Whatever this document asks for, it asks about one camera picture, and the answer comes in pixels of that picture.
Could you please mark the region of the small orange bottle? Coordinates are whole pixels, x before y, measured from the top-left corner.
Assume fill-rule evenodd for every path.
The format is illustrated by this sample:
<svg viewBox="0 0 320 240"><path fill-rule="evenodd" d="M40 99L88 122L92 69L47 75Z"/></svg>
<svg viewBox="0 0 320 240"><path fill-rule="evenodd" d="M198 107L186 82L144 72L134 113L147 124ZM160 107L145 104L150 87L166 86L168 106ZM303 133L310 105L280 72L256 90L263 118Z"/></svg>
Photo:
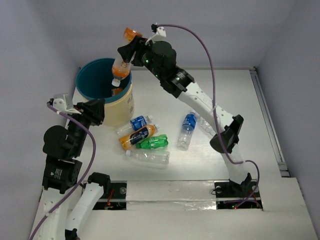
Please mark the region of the small orange bottle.
<svg viewBox="0 0 320 240"><path fill-rule="evenodd" d="M111 96L114 97L121 93L124 89L122 87L115 87L111 89Z"/></svg>

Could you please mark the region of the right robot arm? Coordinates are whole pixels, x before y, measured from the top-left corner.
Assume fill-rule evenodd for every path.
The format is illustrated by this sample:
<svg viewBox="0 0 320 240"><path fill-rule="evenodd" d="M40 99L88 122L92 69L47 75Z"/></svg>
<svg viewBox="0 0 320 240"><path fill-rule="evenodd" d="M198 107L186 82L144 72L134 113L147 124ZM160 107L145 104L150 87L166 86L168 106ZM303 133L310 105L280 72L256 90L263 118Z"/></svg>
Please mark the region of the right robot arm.
<svg viewBox="0 0 320 240"><path fill-rule="evenodd" d="M244 118L216 105L195 79L177 66L177 53L168 42L153 42L136 36L117 51L124 62L135 67L146 67L166 92L195 110L213 128L215 135L209 144L225 162L229 176L228 188L238 198L247 197L252 176L237 147Z"/></svg>

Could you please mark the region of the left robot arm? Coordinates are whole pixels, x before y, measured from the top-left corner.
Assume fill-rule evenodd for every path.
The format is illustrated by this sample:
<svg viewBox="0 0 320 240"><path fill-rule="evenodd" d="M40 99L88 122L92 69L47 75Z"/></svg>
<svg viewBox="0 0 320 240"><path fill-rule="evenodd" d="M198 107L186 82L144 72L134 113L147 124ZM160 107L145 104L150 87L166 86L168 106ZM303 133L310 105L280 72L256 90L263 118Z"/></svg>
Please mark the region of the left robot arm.
<svg viewBox="0 0 320 240"><path fill-rule="evenodd" d="M97 201L110 195L109 175L88 174L97 150L90 127L103 123L104 105L104 99L74 105L65 96L47 102L47 107L68 119L68 124L54 125L44 134L43 217L29 239L79 240Z"/></svg>

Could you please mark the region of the blue label clear bottle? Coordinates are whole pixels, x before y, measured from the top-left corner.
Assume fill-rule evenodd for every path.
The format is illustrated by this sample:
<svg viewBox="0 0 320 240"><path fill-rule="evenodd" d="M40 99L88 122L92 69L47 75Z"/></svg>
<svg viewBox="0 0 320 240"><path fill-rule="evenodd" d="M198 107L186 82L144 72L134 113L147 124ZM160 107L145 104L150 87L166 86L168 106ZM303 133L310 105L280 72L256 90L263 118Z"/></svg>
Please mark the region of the blue label clear bottle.
<svg viewBox="0 0 320 240"><path fill-rule="evenodd" d="M191 139L193 136L193 132L195 130L197 123L197 116L196 113L193 111L190 111L184 118L182 125L181 125L181 130L180 134L177 140L177 146L183 150L187 150L190 143Z"/></svg>

